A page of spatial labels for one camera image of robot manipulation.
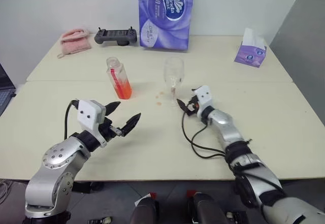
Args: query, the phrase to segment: orange liquid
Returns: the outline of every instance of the orange liquid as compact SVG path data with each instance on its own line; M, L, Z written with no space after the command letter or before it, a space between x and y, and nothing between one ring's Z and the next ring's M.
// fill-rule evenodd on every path
M126 81L125 83L120 83L119 86L114 85L114 89L117 93L117 96L122 100L128 100L132 94L132 88L130 83Z

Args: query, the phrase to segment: white table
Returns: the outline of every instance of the white table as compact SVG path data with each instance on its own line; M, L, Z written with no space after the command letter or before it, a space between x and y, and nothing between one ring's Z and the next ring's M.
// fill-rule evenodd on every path
M184 100L190 88L180 91ZM110 116L123 126L142 112L136 128L125 138L115 138L96 150L76 180L233 179L223 159L198 158L181 133L181 111L172 107L161 79L134 82L131 100L123 101ZM230 113L250 147L279 177L285 179L325 176L325 129L297 87L291 82L215 82L209 84L215 107ZM43 153L63 140L63 120L71 99L117 100L112 86L101 81L27 82L0 117L0 178L30 179ZM192 135L203 125L186 119ZM80 132L76 111L69 116L69 134ZM197 143L220 147L206 130Z
M164 61L177 56L185 62L185 80L193 84L216 82L292 82L272 50L259 69L234 62L242 41L240 36L194 36L187 52L98 45L89 38L92 49L67 55L61 59L57 42L28 77L28 81L108 81L106 59L116 56L124 63L131 82L160 81Z

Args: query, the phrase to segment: plastic bottle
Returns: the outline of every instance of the plastic bottle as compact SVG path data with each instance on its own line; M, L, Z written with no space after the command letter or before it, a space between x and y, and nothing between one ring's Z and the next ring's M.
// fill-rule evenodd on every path
M132 88L128 82L124 65L115 57L110 57L106 60L107 74L110 77L111 83L120 99L130 99Z

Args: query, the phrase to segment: game controller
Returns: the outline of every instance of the game controller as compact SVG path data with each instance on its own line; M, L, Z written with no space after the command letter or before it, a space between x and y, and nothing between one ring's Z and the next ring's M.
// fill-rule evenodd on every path
M117 41L119 46L126 46L137 40L137 31L132 27L128 30L106 30L99 27L99 31L95 35L97 44L102 44L104 41Z

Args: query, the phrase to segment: tissue box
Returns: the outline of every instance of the tissue box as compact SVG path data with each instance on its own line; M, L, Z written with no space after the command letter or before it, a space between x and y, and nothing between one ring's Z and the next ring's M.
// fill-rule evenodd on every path
M257 36L250 28L246 28L235 62L259 68L265 56L266 46L263 38Z
M140 45L188 49L193 0L139 0Z

